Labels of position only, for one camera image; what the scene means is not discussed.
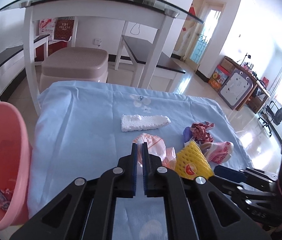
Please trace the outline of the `beige plastic stool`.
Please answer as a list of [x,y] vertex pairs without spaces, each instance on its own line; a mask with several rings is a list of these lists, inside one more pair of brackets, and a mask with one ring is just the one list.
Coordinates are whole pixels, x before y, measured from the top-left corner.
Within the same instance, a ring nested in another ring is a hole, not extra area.
[[105,83],[108,77],[108,52],[96,48],[62,48],[42,62],[40,92],[58,81]]

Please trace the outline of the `red gift bag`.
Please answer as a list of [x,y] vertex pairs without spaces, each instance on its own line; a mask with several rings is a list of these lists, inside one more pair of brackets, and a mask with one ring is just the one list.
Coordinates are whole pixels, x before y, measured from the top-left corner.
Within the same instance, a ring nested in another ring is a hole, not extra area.
[[54,29],[54,40],[69,41],[73,34],[74,18],[58,18]]

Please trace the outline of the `glass balcony door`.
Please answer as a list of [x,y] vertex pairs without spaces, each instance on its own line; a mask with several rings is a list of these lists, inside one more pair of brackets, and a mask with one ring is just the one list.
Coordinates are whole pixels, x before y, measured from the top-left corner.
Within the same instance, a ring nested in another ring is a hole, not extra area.
[[221,18],[224,6],[224,3],[216,2],[205,2],[203,4],[201,19],[204,23],[197,24],[194,28],[185,58],[186,64],[188,64],[194,72],[197,71],[205,51],[208,48],[209,42]]

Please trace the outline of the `black office chair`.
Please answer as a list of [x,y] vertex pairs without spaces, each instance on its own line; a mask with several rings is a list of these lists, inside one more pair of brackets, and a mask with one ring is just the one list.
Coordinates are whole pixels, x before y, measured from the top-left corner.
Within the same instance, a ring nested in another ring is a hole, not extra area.
[[266,105],[265,110],[261,111],[258,120],[262,121],[262,128],[267,128],[269,131],[269,137],[272,136],[271,128],[273,125],[279,126],[282,123],[282,106],[279,107],[273,100]]

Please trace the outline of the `colourful cardboard box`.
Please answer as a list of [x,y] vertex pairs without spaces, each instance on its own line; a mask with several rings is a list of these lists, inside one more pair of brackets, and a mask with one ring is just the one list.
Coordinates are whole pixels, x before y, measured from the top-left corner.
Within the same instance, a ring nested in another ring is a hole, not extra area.
[[218,65],[210,77],[208,84],[218,92],[230,75],[226,69]]

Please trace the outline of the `wooden desk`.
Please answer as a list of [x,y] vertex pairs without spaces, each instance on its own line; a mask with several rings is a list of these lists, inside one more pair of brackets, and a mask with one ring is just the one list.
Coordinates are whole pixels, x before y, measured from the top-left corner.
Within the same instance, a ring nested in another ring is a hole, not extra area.
[[237,64],[229,57],[224,57],[221,66],[229,71],[230,75],[219,90],[219,96],[233,110],[241,110],[244,105],[258,113],[270,97],[251,71]]

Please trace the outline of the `pink white paper carton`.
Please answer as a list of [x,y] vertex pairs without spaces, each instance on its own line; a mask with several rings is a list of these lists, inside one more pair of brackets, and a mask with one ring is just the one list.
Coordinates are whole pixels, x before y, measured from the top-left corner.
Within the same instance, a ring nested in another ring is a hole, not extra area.
[[200,150],[208,162],[218,165],[227,162],[234,150],[232,142],[206,142],[200,146]]

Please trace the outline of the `pink plastic basin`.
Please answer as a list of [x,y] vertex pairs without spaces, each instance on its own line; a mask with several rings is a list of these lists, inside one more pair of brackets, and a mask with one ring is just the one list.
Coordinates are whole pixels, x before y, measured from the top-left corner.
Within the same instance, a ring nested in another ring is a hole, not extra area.
[[28,183],[32,147],[19,110],[0,102],[0,189],[13,190],[7,211],[0,209],[0,230],[28,220]]

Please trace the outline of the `orange white plastic bag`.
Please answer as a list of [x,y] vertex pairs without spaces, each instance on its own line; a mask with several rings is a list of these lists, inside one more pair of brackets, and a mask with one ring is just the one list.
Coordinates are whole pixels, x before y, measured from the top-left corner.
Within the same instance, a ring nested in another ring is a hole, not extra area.
[[159,157],[164,167],[172,170],[175,169],[177,160],[174,147],[167,148],[163,139],[148,133],[142,133],[133,140],[133,143],[138,145],[138,163],[140,167],[142,167],[142,153],[140,147],[144,142],[147,143],[149,154]]

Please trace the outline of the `white styrofoam piece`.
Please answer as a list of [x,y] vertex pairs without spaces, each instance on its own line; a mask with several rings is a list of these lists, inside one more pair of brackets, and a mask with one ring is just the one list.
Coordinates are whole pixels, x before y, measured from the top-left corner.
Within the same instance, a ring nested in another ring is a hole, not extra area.
[[121,118],[121,130],[123,132],[147,131],[165,127],[170,123],[171,120],[163,115],[123,115]]

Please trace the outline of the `purple wrapper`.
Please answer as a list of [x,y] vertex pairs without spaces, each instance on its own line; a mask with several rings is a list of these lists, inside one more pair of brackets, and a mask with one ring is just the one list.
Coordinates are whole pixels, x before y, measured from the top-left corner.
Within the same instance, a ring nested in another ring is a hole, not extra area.
[[183,131],[183,140],[184,142],[188,142],[193,138],[193,133],[191,127],[186,127]]

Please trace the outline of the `left black white bench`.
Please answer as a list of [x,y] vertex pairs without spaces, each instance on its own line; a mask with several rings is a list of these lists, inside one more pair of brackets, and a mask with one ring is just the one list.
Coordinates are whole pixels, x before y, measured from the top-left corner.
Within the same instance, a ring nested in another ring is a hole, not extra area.
[[8,101],[26,77],[23,45],[0,53],[0,101]]

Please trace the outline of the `light blue floral cloth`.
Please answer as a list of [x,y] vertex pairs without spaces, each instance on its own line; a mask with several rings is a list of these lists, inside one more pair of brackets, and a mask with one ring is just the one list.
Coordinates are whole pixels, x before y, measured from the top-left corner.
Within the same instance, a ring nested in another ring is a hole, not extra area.
[[[89,190],[121,157],[131,153],[140,131],[123,132],[123,115],[163,115],[171,123],[153,135],[174,147],[184,147],[183,131],[195,122],[215,124],[212,137],[232,142],[230,168],[251,163],[221,107],[213,100],[155,92],[106,83],[62,81],[40,94],[41,113],[29,175],[30,220],[20,232],[27,239],[82,239],[89,208]],[[204,177],[189,180],[185,190],[194,225],[227,239],[248,217]],[[142,167],[137,162],[133,198],[118,198],[112,239],[168,239],[164,200],[144,193]]]

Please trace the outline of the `grey monster drawing board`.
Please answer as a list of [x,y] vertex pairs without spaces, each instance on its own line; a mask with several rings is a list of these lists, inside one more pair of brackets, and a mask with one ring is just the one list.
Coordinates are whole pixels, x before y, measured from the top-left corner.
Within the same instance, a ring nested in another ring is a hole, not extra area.
[[219,96],[234,110],[253,88],[249,75],[240,69],[235,69],[219,90]]

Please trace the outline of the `yellow foam fruit net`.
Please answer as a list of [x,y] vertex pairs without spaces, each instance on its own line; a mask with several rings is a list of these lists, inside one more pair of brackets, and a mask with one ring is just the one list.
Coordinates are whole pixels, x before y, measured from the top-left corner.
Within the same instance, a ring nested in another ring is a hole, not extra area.
[[174,171],[182,178],[194,180],[196,177],[209,179],[213,170],[202,154],[199,146],[191,141],[176,154]]

